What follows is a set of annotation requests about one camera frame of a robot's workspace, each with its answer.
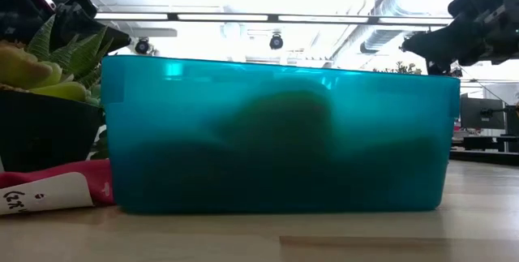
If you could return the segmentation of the red cloth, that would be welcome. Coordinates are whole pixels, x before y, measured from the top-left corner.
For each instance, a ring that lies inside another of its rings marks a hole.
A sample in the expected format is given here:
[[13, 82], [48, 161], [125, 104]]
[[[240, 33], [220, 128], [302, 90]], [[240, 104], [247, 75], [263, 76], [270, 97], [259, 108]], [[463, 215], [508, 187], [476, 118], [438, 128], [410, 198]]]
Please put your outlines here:
[[29, 173], [0, 173], [0, 189], [66, 173], [81, 173], [87, 179], [88, 189], [94, 203], [92, 207], [114, 204], [109, 160], [78, 161]]

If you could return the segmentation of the teal plastic tupperware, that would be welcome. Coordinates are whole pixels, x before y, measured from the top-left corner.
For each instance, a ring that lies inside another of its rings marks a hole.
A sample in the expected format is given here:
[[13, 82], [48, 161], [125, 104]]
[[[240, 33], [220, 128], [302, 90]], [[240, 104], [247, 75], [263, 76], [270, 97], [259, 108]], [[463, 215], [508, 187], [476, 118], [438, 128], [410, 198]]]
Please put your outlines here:
[[440, 205], [458, 79], [136, 55], [101, 67], [114, 201], [125, 211]]

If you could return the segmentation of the ceiling light rail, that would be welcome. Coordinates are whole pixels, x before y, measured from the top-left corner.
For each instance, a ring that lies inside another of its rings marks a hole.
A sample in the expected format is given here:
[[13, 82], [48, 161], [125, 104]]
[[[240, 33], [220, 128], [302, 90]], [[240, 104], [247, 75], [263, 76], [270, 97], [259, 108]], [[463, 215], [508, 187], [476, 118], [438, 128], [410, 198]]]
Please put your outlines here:
[[373, 26], [443, 27], [453, 19], [432, 16], [377, 16], [377, 15], [289, 15], [260, 13], [208, 12], [101, 12], [95, 15], [102, 21], [196, 22], [245, 24], [353, 24]]

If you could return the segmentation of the dark computer monitor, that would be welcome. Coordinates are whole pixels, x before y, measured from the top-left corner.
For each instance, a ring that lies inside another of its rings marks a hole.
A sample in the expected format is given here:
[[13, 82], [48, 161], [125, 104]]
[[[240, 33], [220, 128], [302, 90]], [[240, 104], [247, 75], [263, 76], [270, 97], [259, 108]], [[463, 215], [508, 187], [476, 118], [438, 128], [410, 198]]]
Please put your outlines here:
[[461, 126], [474, 129], [505, 128], [503, 102], [495, 99], [462, 97]]

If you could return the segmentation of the bushy green potted plant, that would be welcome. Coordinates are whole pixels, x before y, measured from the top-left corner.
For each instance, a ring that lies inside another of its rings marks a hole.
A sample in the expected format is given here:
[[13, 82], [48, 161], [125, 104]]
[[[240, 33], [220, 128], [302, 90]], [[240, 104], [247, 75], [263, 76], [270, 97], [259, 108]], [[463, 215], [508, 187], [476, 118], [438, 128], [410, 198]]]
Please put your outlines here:
[[422, 70], [417, 68], [414, 63], [404, 63], [402, 61], [396, 62], [396, 66], [393, 68], [373, 69], [374, 72], [385, 72], [385, 73], [397, 73], [397, 74], [408, 74], [408, 75], [421, 75]]

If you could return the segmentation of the white handwritten label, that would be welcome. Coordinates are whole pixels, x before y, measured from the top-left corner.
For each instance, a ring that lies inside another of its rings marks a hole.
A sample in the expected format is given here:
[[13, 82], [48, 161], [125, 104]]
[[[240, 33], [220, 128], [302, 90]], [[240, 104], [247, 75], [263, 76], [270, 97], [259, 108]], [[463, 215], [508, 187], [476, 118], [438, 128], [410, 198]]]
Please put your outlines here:
[[0, 215], [92, 207], [87, 179], [66, 173], [0, 189]]

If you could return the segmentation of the potted succulent plant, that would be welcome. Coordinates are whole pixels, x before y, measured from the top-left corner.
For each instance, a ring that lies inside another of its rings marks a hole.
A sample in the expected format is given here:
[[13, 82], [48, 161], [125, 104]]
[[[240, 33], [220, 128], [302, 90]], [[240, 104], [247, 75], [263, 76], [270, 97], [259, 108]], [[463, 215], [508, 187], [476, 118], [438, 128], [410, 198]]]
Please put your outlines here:
[[50, 18], [28, 44], [0, 41], [0, 165], [32, 172], [88, 157], [104, 123], [106, 27], [52, 50]]

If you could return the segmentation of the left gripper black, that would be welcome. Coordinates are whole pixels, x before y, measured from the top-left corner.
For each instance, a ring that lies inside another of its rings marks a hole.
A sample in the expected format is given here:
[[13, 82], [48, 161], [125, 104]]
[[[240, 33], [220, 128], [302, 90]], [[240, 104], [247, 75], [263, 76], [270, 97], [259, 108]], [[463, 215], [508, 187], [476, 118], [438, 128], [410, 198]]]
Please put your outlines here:
[[78, 41], [104, 31], [99, 50], [109, 46], [105, 54], [127, 47], [131, 43], [131, 37], [108, 25], [95, 21], [96, 8], [91, 0], [38, 0], [38, 18], [42, 23], [54, 16], [54, 25], [50, 36], [49, 47], [51, 51], [63, 47], [74, 36]]

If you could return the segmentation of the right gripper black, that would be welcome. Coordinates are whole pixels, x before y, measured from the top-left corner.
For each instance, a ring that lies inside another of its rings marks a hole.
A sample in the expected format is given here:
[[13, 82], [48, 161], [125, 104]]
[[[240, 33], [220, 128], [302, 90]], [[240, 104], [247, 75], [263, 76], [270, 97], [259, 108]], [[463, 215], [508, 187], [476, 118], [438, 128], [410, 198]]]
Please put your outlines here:
[[[452, 0], [448, 13], [454, 20], [441, 29], [419, 32], [404, 39], [400, 49], [427, 59], [428, 75], [462, 77], [462, 66], [489, 61], [499, 65], [519, 59], [519, 0]], [[460, 27], [468, 32], [458, 49]]]

